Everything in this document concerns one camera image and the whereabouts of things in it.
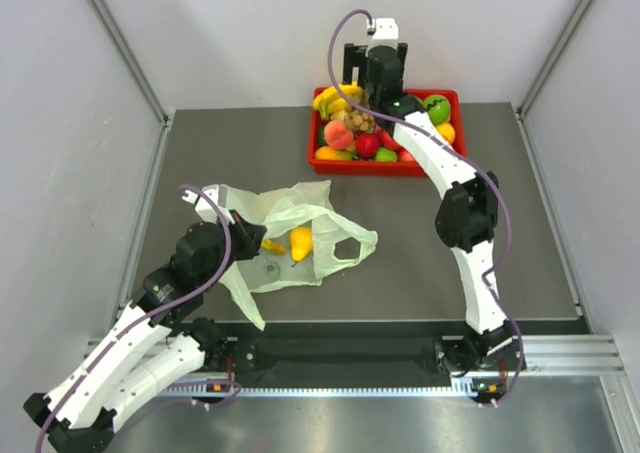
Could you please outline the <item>brown longan cluster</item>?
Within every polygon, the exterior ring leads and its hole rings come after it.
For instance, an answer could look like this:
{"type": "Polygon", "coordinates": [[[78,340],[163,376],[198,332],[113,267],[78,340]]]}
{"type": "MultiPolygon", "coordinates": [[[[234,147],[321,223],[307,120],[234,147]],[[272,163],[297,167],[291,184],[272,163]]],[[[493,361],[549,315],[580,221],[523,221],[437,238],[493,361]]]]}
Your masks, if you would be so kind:
{"type": "Polygon", "coordinates": [[[354,134],[372,133],[375,127],[374,118],[360,110],[345,111],[343,121],[354,134]]]}

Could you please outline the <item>green striped melon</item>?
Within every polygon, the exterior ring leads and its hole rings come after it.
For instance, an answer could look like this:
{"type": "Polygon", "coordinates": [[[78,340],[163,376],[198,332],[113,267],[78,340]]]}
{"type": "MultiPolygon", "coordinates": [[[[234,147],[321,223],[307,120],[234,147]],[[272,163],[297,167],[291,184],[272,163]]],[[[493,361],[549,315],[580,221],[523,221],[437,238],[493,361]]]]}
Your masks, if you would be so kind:
{"type": "Polygon", "coordinates": [[[422,101],[422,105],[434,126],[450,120],[452,107],[450,101],[444,95],[429,95],[422,101]]]}

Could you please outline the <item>small yellow banana bunch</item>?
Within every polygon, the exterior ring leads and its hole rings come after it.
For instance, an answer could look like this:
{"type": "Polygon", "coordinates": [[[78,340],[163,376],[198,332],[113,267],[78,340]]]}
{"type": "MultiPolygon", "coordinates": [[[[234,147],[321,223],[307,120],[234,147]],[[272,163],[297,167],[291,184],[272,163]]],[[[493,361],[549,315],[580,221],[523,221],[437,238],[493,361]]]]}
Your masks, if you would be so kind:
{"type": "Polygon", "coordinates": [[[284,255],[287,253],[287,248],[273,239],[264,239],[261,243],[261,247],[277,255],[284,255]]]}

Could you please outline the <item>yellow pear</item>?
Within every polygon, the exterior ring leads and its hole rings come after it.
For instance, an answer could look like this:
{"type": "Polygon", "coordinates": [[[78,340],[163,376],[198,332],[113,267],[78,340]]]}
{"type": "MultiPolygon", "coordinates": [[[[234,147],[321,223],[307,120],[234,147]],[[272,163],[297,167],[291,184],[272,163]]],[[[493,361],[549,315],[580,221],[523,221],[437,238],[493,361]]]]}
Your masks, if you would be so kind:
{"type": "Polygon", "coordinates": [[[313,251],[312,229],[299,226],[290,232],[291,256],[295,262],[303,261],[313,251]]]}

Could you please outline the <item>pale green plastic bag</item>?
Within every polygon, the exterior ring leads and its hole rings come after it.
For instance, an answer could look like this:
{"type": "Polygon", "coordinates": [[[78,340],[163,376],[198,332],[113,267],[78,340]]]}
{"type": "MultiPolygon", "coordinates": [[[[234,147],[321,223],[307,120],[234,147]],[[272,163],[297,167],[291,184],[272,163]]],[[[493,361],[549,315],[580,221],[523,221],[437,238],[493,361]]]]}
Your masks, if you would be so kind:
{"type": "Polygon", "coordinates": [[[264,330],[266,322],[254,294],[319,286],[324,278],[355,267],[374,253],[378,234],[336,212],[330,189],[329,180],[299,182],[263,193],[223,184],[205,189],[221,210],[235,210],[247,222],[264,226],[269,240],[283,242],[296,227],[311,228],[312,251],[305,259],[263,251],[251,260],[236,260],[221,277],[220,283],[257,329],[264,330]]]}

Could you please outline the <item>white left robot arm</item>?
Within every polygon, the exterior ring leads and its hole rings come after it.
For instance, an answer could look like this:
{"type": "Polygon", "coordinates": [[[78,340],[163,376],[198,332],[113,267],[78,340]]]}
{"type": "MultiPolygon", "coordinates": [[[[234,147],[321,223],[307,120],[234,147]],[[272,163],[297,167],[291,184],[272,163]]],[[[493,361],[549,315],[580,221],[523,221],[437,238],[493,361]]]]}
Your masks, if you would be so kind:
{"type": "Polygon", "coordinates": [[[176,380],[227,364],[222,330],[211,320],[186,318],[231,266],[259,254],[266,232],[237,211],[190,226],[79,367],[25,401],[40,429],[35,449],[50,444],[57,452],[102,452],[135,412],[176,380]]]}

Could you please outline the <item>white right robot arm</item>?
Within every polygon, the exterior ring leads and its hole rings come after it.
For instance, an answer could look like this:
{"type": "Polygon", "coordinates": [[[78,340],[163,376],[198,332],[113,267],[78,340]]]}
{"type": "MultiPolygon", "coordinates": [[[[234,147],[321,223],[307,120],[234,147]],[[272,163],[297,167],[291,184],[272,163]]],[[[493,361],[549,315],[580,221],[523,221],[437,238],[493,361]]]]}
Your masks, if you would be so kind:
{"type": "Polygon", "coordinates": [[[498,222],[496,176],[482,173],[440,134],[430,111],[403,85],[407,46],[344,47],[343,79],[363,88],[376,123],[407,150],[435,185],[441,203],[435,218],[440,240],[451,249],[466,302],[467,333],[437,348],[440,367],[455,376],[498,362],[514,336],[499,303],[493,249],[498,222]]]}

